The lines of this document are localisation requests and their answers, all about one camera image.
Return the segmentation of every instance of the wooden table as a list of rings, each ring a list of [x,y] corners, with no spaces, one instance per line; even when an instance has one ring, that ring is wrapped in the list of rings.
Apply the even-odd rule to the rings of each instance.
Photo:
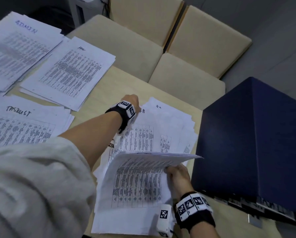
[[[15,87],[10,91],[11,94],[21,96],[23,98],[35,101],[43,105],[54,105],[47,101],[32,97],[20,93],[18,87]],[[79,112],[71,112],[75,116],[75,119],[71,125],[74,127],[90,118],[96,117],[104,113],[112,104],[118,102],[126,94],[136,94],[139,97],[140,104],[146,103],[151,96],[166,103],[178,110],[181,110],[187,114],[192,115],[192,120],[195,122],[194,130],[198,134],[201,124],[202,111],[151,86],[150,84],[131,76],[130,74],[111,67],[103,78],[98,82],[95,88],[92,90],[87,100],[83,104]],[[100,164],[100,160],[96,162],[93,170],[95,170]],[[193,160],[188,163],[188,170],[190,175],[192,174]],[[263,228],[259,229],[247,222],[247,214],[239,211],[235,208],[229,207],[225,204],[221,204],[213,199],[208,199],[211,207],[214,210],[214,218],[217,225],[217,231],[221,238],[281,238],[275,222],[272,220],[264,219]],[[89,225],[85,234],[93,237],[130,237],[127,235],[99,235],[90,234],[91,225],[93,223],[94,213],[92,212],[89,220]],[[188,237],[186,230],[183,231],[182,236]]]

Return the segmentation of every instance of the hand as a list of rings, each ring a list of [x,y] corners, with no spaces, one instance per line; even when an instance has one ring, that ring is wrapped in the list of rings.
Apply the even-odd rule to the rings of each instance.
[[[141,110],[141,108],[139,107],[139,100],[138,100],[138,96],[135,94],[132,95],[125,95],[121,101],[128,101],[130,102],[132,105],[134,105],[135,109],[136,109],[136,114],[138,114]]]
[[[174,189],[180,196],[180,199],[185,193],[194,191],[188,169],[183,164],[169,166],[166,168],[166,173],[170,175]]]

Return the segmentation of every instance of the stack of paper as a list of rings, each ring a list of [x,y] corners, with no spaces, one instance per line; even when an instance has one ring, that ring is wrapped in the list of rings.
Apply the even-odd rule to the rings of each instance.
[[[94,172],[98,184],[92,233],[156,234],[154,216],[160,204],[171,203],[163,169],[198,157],[189,155],[197,140],[191,118],[151,97],[135,122],[114,137]],[[139,161],[129,154],[121,158],[122,151],[158,153],[151,161],[152,156]],[[133,168],[131,158],[140,168]]]
[[[66,131],[74,116],[62,106],[44,106],[18,96],[0,97],[0,147],[42,143]]]
[[[0,21],[0,96],[66,39],[60,32],[15,12]]]
[[[73,37],[52,52],[20,91],[79,111],[114,61],[115,56]]]

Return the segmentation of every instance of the person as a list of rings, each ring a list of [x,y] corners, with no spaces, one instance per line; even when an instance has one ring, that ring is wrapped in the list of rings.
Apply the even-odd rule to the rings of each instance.
[[[122,100],[140,111],[136,95]],[[96,198],[91,168],[123,119],[111,110],[45,143],[0,147],[0,237],[82,237]],[[167,172],[179,194],[193,190],[186,168]],[[206,222],[190,232],[193,238],[218,237]]]

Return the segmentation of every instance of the sleeve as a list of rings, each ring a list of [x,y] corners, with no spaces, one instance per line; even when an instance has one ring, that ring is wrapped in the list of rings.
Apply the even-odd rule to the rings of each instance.
[[[90,168],[61,137],[0,148],[0,237],[82,237],[95,204]]]

